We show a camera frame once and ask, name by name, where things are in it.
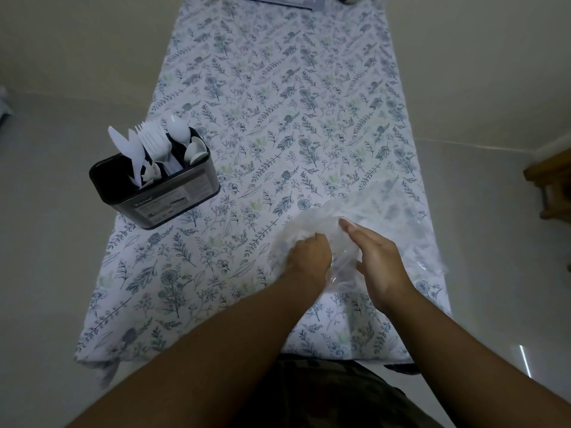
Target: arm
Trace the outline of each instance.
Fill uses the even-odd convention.
[[[457,426],[568,426],[571,405],[472,338],[414,288],[396,245],[346,220],[363,252],[357,269]]]
[[[330,264],[325,236],[299,241],[276,282],[193,329],[69,426],[226,426],[323,291]]]

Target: person's right hand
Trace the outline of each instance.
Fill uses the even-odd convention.
[[[339,226],[363,252],[363,262],[357,262],[357,270],[365,277],[373,305],[386,314],[396,297],[414,288],[396,244],[343,218],[339,219]]]

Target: white tablecloth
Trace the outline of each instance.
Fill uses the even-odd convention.
[[[398,178],[432,230],[382,4],[310,12],[184,0],[149,110],[173,109],[213,151],[221,192],[157,230],[118,215],[76,359],[149,360],[270,284],[272,237],[293,216]],[[442,276],[416,287],[449,313]],[[284,351],[410,362],[366,295],[322,296]]]

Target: grey floor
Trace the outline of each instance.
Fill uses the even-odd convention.
[[[107,126],[126,129],[145,109],[32,95],[14,107],[0,129],[0,424],[57,427],[101,395],[73,361],[114,216],[87,170],[114,153]],[[539,193],[521,174],[530,156],[417,147],[453,316],[522,370],[524,349],[532,377],[570,400],[571,226],[537,217]],[[452,426],[421,376],[367,366]]]

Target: cutlery caddy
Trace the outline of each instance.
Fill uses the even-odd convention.
[[[195,129],[189,129],[192,136],[200,138]],[[172,143],[172,155],[183,166],[170,176],[161,168],[160,180],[139,189],[131,181],[134,176],[131,160],[120,153],[97,162],[89,170],[89,178],[101,200],[143,229],[154,229],[220,192],[210,149],[207,147],[207,156],[189,165],[183,158],[185,146],[167,136]]]

